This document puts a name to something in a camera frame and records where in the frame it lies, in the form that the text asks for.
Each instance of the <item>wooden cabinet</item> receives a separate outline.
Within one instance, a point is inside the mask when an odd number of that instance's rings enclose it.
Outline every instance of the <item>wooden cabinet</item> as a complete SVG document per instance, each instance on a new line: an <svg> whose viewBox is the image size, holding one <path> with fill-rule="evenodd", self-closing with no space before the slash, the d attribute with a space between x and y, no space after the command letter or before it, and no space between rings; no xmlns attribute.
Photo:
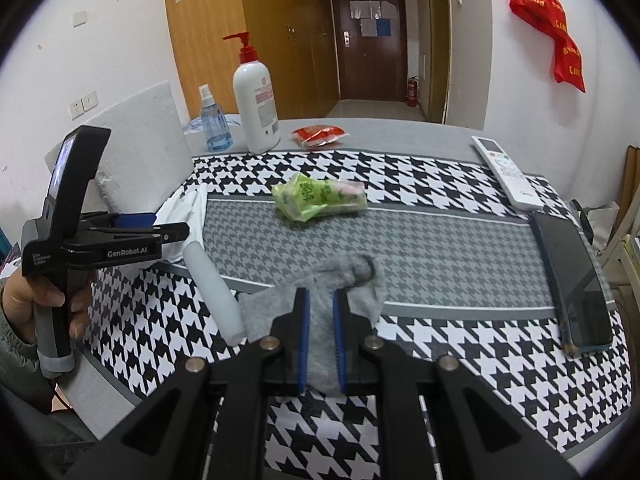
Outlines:
<svg viewBox="0 0 640 480"><path fill-rule="evenodd" d="M330 0L165 0L169 31L189 114L200 110L198 87L210 85L228 113L238 111L232 77L239 40L248 30L273 80L281 119L325 116L338 101Z"/></svg>

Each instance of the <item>red fire extinguisher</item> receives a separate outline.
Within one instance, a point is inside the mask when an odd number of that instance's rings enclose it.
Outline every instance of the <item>red fire extinguisher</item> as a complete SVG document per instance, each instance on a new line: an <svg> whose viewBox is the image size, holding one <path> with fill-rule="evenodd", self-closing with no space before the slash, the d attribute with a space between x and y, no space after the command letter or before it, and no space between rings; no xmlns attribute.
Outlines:
<svg viewBox="0 0 640 480"><path fill-rule="evenodd" d="M418 78L410 77L406 85L406 103L408 106L418 105Z"/></svg>

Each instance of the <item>smartphone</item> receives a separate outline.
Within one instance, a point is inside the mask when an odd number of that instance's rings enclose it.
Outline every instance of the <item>smartphone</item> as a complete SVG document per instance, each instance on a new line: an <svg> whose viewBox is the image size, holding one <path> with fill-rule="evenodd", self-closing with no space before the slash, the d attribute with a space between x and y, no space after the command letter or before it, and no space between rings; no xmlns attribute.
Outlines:
<svg viewBox="0 0 640 480"><path fill-rule="evenodd" d="M610 348L609 309L577 227L570 220L542 212L530 216L530 225L545 263L564 352L578 357Z"/></svg>

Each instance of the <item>red plastic bag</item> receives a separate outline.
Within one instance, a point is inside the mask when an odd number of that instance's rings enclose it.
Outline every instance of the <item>red plastic bag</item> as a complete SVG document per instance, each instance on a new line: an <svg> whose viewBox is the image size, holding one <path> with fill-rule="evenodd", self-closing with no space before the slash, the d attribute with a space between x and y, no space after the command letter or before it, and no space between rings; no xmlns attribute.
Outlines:
<svg viewBox="0 0 640 480"><path fill-rule="evenodd" d="M555 80L571 83L584 92L582 56L569 36L566 15L560 1L510 0L509 6L516 16L553 38L556 44L553 69Z"/></svg>
<svg viewBox="0 0 640 480"><path fill-rule="evenodd" d="M327 124L316 124L293 131L293 136L303 148L316 148L346 137L343 129Z"/></svg>

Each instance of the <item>silver bolt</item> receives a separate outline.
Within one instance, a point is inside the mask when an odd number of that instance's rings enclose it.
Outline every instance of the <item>silver bolt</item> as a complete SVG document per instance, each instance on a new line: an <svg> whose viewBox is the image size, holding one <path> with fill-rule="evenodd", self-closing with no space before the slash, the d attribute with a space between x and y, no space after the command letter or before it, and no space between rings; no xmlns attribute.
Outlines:
<svg viewBox="0 0 640 480"><path fill-rule="evenodd" d="M385 341L377 335L368 335L364 338L364 346L369 350L380 350L385 344Z"/></svg>
<svg viewBox="0 0 640 480"><path fill-rule="evenodd" d="M460 366L460 361L453 357L453 355L443 355L440 359L438 359L438 364L443 370L452 372Z"/></svg>
<svg viewBox="0 0 640 480"><path fill-rule="evenodd" d="M260 339L260 348L263 350L275 350L280 346L280 340L272 335L266 335Z"/></svg>
<svg viewBox="0 0 640 480"><path fill-rule="evenodd" d="M185 362L184 367L188 372L198 373L204 370L207 362L202 357L192 357Z"/></svg>

